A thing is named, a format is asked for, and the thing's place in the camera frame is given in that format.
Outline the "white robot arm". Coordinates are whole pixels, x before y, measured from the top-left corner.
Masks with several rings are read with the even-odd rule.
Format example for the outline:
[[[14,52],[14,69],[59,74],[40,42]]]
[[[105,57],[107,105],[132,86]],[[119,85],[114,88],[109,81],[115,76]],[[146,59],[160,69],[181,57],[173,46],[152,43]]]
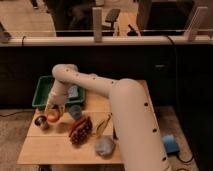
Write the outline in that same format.
[[[125,171],[172,171],[161,139],[156,116],[145,88],[133,79],[114,80],[78,71],[74,64],[57,64],[45,114],[56,122],[72,84],[109,99]]]

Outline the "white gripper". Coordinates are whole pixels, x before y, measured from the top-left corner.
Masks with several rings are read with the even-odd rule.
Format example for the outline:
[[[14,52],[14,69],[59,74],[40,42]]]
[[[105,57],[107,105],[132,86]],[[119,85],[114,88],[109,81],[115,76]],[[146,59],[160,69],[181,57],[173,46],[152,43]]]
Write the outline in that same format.
[[[51,114],[51,107],[54,105],[59,105],[59,119],[63,117],[65,113],[65,103],[67,101],[68,94],[65,92],[57,92],[51,89],[47,99],[47,105],[45,106],[44,113],[48,117]]]

